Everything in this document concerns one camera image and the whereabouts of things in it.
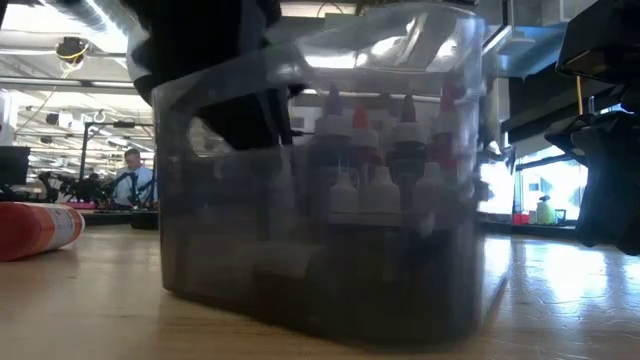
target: red and white can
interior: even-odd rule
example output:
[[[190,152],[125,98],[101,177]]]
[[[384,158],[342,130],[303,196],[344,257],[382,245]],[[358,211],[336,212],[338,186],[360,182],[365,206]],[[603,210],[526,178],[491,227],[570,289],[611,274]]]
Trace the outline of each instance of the red and white can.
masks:
[[[0,203],[0,261],[69,245],[84,226],[82,215],[65,205]]]

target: red bottle cap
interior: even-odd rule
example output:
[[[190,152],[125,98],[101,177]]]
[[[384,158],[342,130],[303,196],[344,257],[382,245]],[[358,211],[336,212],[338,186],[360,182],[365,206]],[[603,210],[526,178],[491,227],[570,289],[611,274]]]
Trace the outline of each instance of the red bottle cap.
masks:
[[[354,129],[368,129],[369,128],[369,116],[367,111],[362,105],[356,105],[356,109],[353,112],[353,128]]]
[[[465,90],[457,84],[455,78],[450,77],[442,84],[442,96],[440,96],[440,112],[449,112],[456,109],[455,101],[464,96]]]

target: green bottle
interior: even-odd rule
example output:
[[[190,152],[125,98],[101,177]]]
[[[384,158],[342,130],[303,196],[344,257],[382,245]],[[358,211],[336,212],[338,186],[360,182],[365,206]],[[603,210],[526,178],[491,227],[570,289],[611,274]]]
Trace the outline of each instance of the green bottle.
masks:
[[[545,195],[540,198],[540,202],[538,203],[538,208],[536,209],[536,214],[538,216],[538,224],[541,225],[553,225],[555,224],[555,214],[556,211],[549,204],[549,195]]]

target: desk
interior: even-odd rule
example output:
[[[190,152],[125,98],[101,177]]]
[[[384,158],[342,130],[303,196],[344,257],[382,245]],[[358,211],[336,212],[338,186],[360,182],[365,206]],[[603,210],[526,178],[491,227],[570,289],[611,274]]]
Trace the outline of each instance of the desk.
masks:
[[[368,353],[180,300],[155,232],[89,228],[74,248],[0,264],[0,356],[31,359],[638,359],[640,260],[517,238],[484,331],[460,347]]]

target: red object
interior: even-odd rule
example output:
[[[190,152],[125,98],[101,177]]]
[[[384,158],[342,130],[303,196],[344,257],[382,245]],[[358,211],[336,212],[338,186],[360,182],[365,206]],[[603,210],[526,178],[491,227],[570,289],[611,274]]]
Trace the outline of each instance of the red object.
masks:
[[[68,203],[64,203],[65,205],[67,205],[68,207],[72,208],[72,209],[76,209],[76,210],[95,210],[96,208],[96,204],[94,203],[72,203],[72,202],[68,202]]]
[[[353,112],[353,128],[354,129],[368,129],[369,128],[369,116],[362,105],[356,105],[356,109]]]
[[[529,223],[529,215],[513,214],[513,225],[524,225]]]
[[[456,110],[456,100],[462,99],[465,93],[463,86],[457,84],[455,76],[450,76],[442,84],[440,96],[440,113]]]
[[[427,146],[427,159],[438,163],[445,173],[455,174],[457,161],[453,155],[453,135],[451,133],[433,135],[431,144]]]
[[[60,248],[83,230],[84,218],[68,206],[0,203],[0,261]]]

